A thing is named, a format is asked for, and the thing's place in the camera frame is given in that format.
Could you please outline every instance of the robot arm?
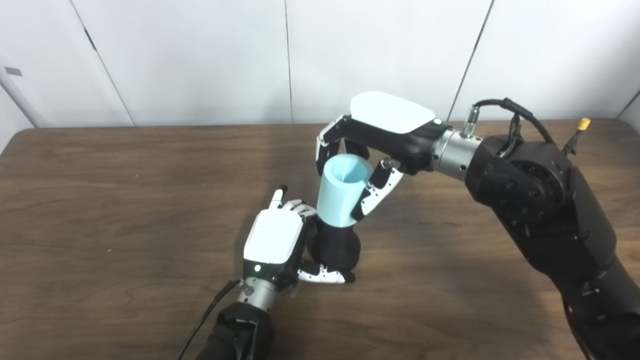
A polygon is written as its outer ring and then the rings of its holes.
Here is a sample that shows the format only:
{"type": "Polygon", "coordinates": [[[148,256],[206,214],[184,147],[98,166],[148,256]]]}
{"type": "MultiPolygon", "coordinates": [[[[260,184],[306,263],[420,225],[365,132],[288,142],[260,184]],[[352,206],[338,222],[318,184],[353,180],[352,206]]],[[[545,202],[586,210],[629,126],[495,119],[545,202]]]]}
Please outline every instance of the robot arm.
{"type": "Polygon", "coordinates": [[[342,138],[348,152],[367,157],[371,147],[390,156],[386,167],[381,162],[374,171],[352,216],[362,219],[384,198],[372,197],[374,192],[387,195],[393,189],[401,177],[391,178],[394,170],[438,171],[464,181],[473,199],[493,210],[528,262],[554,282],[585,355],[640,359],[640,290],[615,255],[616,235],[607,217],[567,158],[575,153],[579,132],[561,151],[533,114],[509,99],[476,103],[463,131],[416,106],[382,93],[360,94],[351,103],[351,115],[318,136],[319,171],[342,138]],[[513,112],[507,135],[474,136],[483,106],[513,112]],[[544,142],[520,136],[521,118],[544,142]]]}
{"type": "Polygon", "coordinates": [[[243,280],[230,282],[241,289],[238,300],[218,313],[196,360],[265,359],[273,341],[270,312],[278,293],[295,289],[299,280],[336,284],[355,280],[351,273],[302,260],[317,213],[302,200],[283,204],[286,191],[286,186],[277,189],[268,208],[256,217],[244,245],[243,280]]]}

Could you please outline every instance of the white robotic hand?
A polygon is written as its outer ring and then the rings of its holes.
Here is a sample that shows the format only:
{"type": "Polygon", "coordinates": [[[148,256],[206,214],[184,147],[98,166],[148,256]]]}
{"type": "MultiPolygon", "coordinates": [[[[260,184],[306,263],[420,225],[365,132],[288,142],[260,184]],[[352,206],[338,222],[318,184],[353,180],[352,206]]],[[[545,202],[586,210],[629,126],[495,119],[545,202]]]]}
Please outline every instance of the white robotic hand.
{"type": "Polygon", "coordinates": [[[353,282],[351,273],[340,273],[326,266],[303,261],[305,240],[317,220],[317,211],[302,200],[283,204],[287,191],[275,191],[267,209],[262,210],[244,245],[243,278],[270,283],[275,291],[294,286],[297,280],[308,282],[353,282]]]}
{"type": "Polygon", "coordinates": [[[364,92],[351,100],[351,114],[328,124],[316,140],[316,166],[322,175],[324,164],[338,153],[344,139],[347,153],[369,158],[369,148],[388,155],[374,170],[351,216],[362,220],[402,179],[431,170],[434,141],[450,126],[443,126],[433,111],[382,92],[364,92]]]}

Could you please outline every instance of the black vase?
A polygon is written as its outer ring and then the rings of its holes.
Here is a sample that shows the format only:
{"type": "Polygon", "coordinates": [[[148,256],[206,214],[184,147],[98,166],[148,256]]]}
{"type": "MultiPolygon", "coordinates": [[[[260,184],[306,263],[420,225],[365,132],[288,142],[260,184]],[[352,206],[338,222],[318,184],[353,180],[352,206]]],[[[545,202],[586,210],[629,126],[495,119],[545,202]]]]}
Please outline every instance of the black vase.
{"type": "Polygon", "coordinates": [[[353,226],[335,227],[318,221],[318,233],[309,251],[315,262],[329,268],[350,272],[360,259],[360,239],[353,226]]]}

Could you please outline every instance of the white wall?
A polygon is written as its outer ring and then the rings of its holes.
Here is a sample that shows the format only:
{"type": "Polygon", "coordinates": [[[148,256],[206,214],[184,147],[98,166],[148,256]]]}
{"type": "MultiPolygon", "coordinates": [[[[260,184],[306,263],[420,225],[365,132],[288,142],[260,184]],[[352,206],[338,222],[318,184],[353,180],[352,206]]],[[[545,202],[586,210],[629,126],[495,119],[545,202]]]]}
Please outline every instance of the white wall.
{"type": "Polygon", "coordinates": [[[637,133],[640,133],[640,96],[620,115],[620,120],[628,122],[637,133]]]}
{"type": "Polygon", "coordinates": [[[490,0],[287,0],[294,122],[379,90],[446,118],[490,0]]]}
{"type": "Polygon", "coordinates": [[[0,86],[0,152],[18,131],[32,127],[29,120],[0,86]]]}
{"type": "MultiPolygon", "coordinates": [[[[22,71],[7,88],[42,127],[328,122],[366,90],[444,119],[489,4],[2,0],[0,72],[22,71]]],[[[636,0],[495,0],[451,119],[505,96],[541,119],[615,117],[638,34],[636,0]]]]}
{"type": "Polygon", "coordinates": [[[37,126],[131,126],[68,1],[0,1],[0,71],[38,113],[37,126]]]}
{"type": "Polygon", "coordinates": [[[284,0],[74,0],[136,125],[291,122],[284,0]]]}
{"type": "Polygon", "coordinates": [[[640,85],[639,36],[638,0],[496,0],[451,120],[504,97],[540,119],[614,118],[640,85]]]}

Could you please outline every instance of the wooden table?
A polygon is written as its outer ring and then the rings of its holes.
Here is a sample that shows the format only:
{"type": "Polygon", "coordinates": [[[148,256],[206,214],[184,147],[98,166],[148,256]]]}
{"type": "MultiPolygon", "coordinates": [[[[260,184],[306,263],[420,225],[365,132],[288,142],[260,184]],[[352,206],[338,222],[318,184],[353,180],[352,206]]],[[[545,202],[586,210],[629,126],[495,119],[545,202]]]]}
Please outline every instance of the wooden table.
{"type": "MultiPolygon", "coordinates": [[[[546,124],[563,143],[577,122],[546,124]]],[[[478,135],[506,126],[482,122],[478,135]]],[[[272,191],[285,183],[290,199],[315,203],[320,129],[16,135],[0,157],[0,359],[173,359],[213,295],[241,275],[244,240],[272,191]]],[[[530,125],[524,135],[535,137],[530,125]]],[[[629,126],[601,120],[574,161],[640,282],[639,154],[629,126]]],[[[551,282],[463,183],[405,177],[356,231],[357,282],[303,284],[277,299],[271,359],[583,359],[551,282]]]]}

